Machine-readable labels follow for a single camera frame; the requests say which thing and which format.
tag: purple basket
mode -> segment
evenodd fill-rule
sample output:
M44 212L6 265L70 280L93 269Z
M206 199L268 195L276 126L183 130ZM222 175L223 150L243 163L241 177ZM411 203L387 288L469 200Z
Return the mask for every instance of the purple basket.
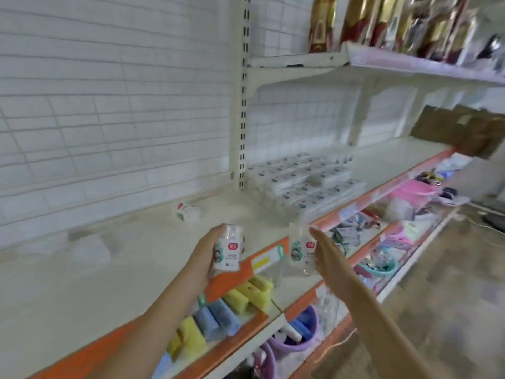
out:
M313 320L311 322L311 324L309 325L309 327L307 327L312 334L312 338L310 338L308 341L305 341L303 343L300 343L300 344L294 345L294 346L281 343L272 337L268 338L268 343L274 349L274 353L277 358L281 358L284 355L291 354L293 352L300 352L300 351L306 350L312 344L312 340L314 339L314 335L316 335L319 332L319 327L320 327L319 326L319 317L317 316L316 309L313 306L308 306L306 308L306 310L304 310L304 311L306 311L307 314Z
M263 343L260 348L266 352L267 358L261 368L262 379L277 379L277 363L272 348L268 343Z

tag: brown floor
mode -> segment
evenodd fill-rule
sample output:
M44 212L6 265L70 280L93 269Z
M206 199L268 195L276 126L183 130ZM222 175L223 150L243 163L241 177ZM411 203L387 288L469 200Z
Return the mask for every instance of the brown floor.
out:
M451 221L384 305L438 378L505 378L505 235ZM312 376L379 378L357 333Z

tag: blue roll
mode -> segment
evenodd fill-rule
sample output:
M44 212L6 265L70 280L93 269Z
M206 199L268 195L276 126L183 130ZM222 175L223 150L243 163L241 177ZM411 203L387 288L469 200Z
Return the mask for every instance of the blue roll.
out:
M242 327L242 323L222 299L209 303L209 310L227 336L233 337Z
M312 338L312 333L309 331L305 325L300 322L298 319L294 319L289 324L306 340L310 340Z
M198 310L193 314L193 318L207 342L216 341L223 336L218 322L212 317L207 307Z
M165 352L165 354L161 357L160 363L156 366L155 373L151 376L151 379L160 379L167 373L168 370L170 370L170 367L172 367L172 359L170 358L170 355Z

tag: yellow roll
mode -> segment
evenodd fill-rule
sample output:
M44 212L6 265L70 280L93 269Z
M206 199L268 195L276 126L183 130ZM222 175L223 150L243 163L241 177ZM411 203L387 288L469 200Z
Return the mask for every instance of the yellow roll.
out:
M205 349L207 342L192 316L182 321L180 330L184 351L191 356L199 355Z
M237 286L237 291L249 299L249 301L261 311L267 311L270 305L269 293L263 293L259 288L251 285L249 282Z
M272 281L261 275L252 277L249 279L249 282L259 288L263 293L270 293L270 291L274 288Z
M223 300L237 314L243 314L249 304L249 299L235 289L230 290L226 295L224 295Z
M172 358L172 362L175 362L182 350L182 339L179 335L180 331L177 330L175 336L168 342L167 352Z

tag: pink basket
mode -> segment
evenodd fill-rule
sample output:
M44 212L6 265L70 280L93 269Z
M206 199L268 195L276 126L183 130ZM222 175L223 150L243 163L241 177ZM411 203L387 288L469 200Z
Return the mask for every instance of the pink basket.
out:
M426 206L431 197L438 194L439 190L440 186L431 186L413 179L393 190L390 195L407 201L415 208L421 208Z

